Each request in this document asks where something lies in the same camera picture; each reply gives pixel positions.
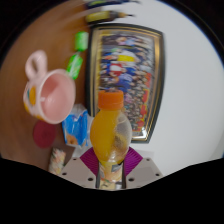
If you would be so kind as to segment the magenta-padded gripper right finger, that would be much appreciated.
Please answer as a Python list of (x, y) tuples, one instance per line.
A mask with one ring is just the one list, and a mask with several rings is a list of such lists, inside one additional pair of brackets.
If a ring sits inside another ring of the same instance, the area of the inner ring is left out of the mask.
[(136, 150), (129, 148), (123, 163), (123, 181), (126, 189), (146, 186), (163, 175), (150, 157), (142, 157)]

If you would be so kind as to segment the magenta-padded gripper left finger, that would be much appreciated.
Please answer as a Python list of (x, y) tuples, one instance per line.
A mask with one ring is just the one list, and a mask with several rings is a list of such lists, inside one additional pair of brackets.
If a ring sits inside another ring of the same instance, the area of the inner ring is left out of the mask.
[(73, 157), (62, 169), (60, 176), (84, 188), (96, 189), (99, 163), (92, 148), (80, 157)]

